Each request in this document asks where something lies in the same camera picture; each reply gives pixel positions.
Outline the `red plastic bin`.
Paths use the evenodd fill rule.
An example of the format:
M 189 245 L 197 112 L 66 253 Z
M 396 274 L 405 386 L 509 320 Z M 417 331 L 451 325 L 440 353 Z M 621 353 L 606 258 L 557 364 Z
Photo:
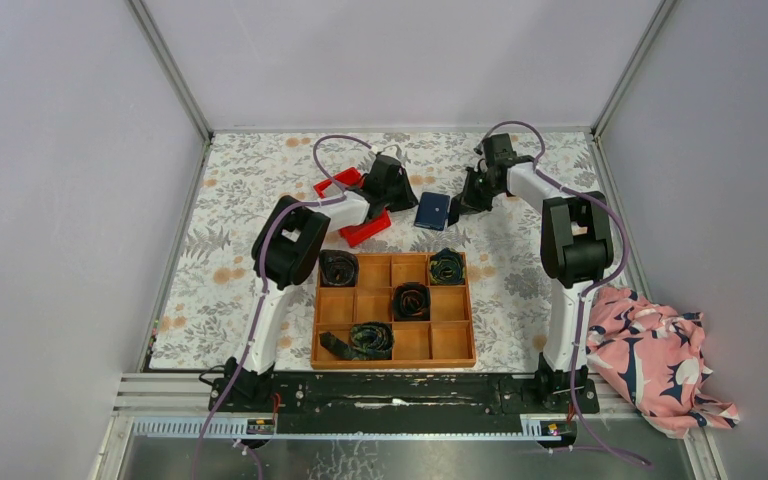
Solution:
M 338 198 L 340 190 L 331 180 L 323 180 L 313 186 L 320 198 L 320 210 L 330 218 L 328 231 L 338 231 L 349 247 L 357 247 L 391 226 L 387 211 L 367 219 L 369 205 L 355 192 L 347 191 L 346 199 L 327 204 L 328 199 Z

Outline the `navy blue card holder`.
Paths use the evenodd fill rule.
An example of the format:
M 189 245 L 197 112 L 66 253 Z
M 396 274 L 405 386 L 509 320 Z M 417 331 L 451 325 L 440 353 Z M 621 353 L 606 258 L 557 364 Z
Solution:
M 441 193 L 423 192 L 420 196 L 414 226 L 443 231 L 449 216 L 450 197 Z

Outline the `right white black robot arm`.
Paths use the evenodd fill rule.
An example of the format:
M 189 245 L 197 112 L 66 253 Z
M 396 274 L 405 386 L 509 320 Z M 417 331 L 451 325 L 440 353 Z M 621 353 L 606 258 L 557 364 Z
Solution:
M 487 134 L 476 147 L 480 160 L 466 169 L 462 191 L 451 201 L 448 220 L 490 211 L 501 194 L 526 201 L 541 214 L 540 260 L 552 280 L 547 341 L 535 371 L 533 396 L 557 412 L 588 375 L 584 353 L 585 290 L 604 279 L 614 247 L 605 197 L 575 193 L 538 168 L 538 159 L 515 152 L 506 133 Z

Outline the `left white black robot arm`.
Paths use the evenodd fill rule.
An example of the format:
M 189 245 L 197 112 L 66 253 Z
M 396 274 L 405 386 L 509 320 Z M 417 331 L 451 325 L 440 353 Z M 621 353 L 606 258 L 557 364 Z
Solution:
M 245 340 L 229 362 L 232 398 L 248 411 L 269 401 L 264 379 L 274 367 L 279 324 L 286 315 L 287 295 L 307 281 L 328 233 L 360 226 L 384 211 L 418 205 L 404 166 L 378 153 L 359 185 L 338 186 L 338 193 L 312 201 L 285 195 L 275 204 L 252 246 L 254 271 L 260 281 Z

